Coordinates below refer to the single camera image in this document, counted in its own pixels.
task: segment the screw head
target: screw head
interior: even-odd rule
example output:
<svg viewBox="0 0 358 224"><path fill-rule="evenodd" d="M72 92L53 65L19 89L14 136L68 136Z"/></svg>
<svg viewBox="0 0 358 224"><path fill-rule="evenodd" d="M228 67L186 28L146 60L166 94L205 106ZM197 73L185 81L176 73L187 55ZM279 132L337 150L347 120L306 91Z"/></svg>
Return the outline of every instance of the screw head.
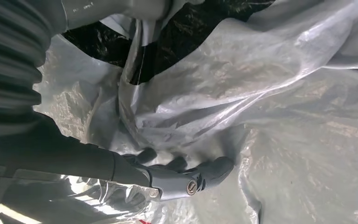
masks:
<svg viewBox="0 0 358 224"><path fill-rule="evenodd" d="M195 194L196 191L197 191L197 182L195 180L189 181L189 183L187 184L187 193L189 195L193 195Z"/></svg>
<svg viewBox="0 0 358 224"><path fill-rule="evenodd" d="M150 196L150 197L157 197L157 195L158 195L158 192L157 192L156 190L151 190L151 191L149 192L149 196Z"/></svg>

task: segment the gray pipe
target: gray pipe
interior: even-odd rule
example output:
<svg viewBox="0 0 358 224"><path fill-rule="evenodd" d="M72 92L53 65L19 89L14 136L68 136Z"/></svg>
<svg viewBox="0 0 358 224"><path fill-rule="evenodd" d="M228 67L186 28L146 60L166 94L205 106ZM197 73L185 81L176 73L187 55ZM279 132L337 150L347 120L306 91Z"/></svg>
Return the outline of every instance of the gray pipe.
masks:
<svg viewBox="0 0 358 224"><path fill-rule="evenodd" d="M169 2L169 0L62 0L69 29L90 24L112 14L157 21L168 13Z"/></svg>

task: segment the clear plastic sheet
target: clear plastic sheet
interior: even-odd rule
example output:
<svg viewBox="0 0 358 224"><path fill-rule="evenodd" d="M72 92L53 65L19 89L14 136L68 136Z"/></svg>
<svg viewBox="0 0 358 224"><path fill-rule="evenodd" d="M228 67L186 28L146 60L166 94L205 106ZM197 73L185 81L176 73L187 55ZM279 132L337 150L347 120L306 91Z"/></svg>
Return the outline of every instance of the clear plastic sheet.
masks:
<svg viewBox="0 0 358 224"><path fill-rule="evenodd" d="M116 223L137 219L158 190L78 176L17 170L0 177L0 224Z"/></svg>
<svg viewBox="0 0 358 224"><path fill-rule="evenodd" d="M56 51L53 42L50 56ZM74 63L68 68L74 71L94 61L83 56L52 68ZM110 150L152 146L159 151L154 162L180 154L190 166L220 155L235 159L220 186L152 203L147 222L352 224L358 223L358 70L351 68L358 68L358 0L282 0L248 23L224 20L197 50L148 83L129 85L128 63L118 94L119 71L105 73L111 85L88 82L98 93L93 98L73 88L82 72L64 101L62 91L42 94L55 96L47 108L62 130ZM66 127L78 117L75 129Z"/></svg>
<svg viewBox="0 0 358 224"><path fill-rule="evenodd" d="M115 101L116 79L122 68L87 56L59 35L52 38L51 46L46 63L39 68L43 81L34 86L43 103L34 109L52 117L63 134L88 142L90 115L95 103L100 102L97 98L109 94L109 100ZM108 86L108 92L104 92L102 86ZM115 110L114 105L112 103L110 110ZM109 135L116 129L117 121L114 116L106 121L113 127Z"/></svg>

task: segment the crumpled plastic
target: crumpled plastic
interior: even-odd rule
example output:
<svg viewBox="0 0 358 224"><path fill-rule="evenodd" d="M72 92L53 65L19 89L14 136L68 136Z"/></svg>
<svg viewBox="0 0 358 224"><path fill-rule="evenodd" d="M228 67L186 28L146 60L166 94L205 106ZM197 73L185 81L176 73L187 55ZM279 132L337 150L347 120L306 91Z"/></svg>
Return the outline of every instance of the crumpled plastic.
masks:
<svg viewBox="0 0 358 224"><path fill-rule="evenodd" d="M139 43L134 38L130 61ZM152 203L145 221L358 223L358 0L276 1L248 23L222 21L148 83L129 84L130 63L120 72L105 73L111 85L88 81L111 90L94 97L98 104L75 81L65 100L53 94L49 115L68 134L110 150L151 146L159 152L153 163L178 154L189 166L221 155L236 161L218 187ZM90 125L80 119L67 128L60 116Z"/></svg>
<svg viewBox="0 0 358 224"><path fill-rule="evenodd" d="M136 220L159 196L157 189L94 178L24 169L8 174L0 167L0 224Z"/></svg>

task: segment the red object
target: red object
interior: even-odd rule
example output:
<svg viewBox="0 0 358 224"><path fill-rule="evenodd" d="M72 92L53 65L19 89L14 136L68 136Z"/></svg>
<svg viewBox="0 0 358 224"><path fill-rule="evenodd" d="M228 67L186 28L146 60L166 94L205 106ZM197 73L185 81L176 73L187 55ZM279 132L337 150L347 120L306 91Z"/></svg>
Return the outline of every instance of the red object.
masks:
<svg viewBox="0 0 358 224"><path fill-rule="evenodd" d="M151 224L151 223L148 223L148 222L143 221L143 220L140 220L140 222L141 222L142 224Z"/></svg>

